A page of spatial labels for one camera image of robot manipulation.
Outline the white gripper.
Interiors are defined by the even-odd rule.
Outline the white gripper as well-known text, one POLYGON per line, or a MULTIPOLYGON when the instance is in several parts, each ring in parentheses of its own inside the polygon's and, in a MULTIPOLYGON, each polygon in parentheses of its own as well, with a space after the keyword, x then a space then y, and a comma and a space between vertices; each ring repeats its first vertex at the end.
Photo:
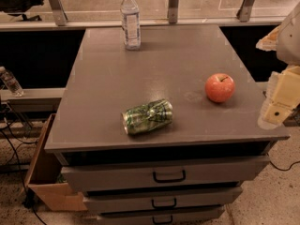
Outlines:
POLYGON ((258 118, 258 126, 275 129, 300 104, 300 2, 284 19, 261 38, 256 48, 270 52, 277 50, 277 58, 289 64, 282 72, 273 71, 267 83, 266 98, 258 118))

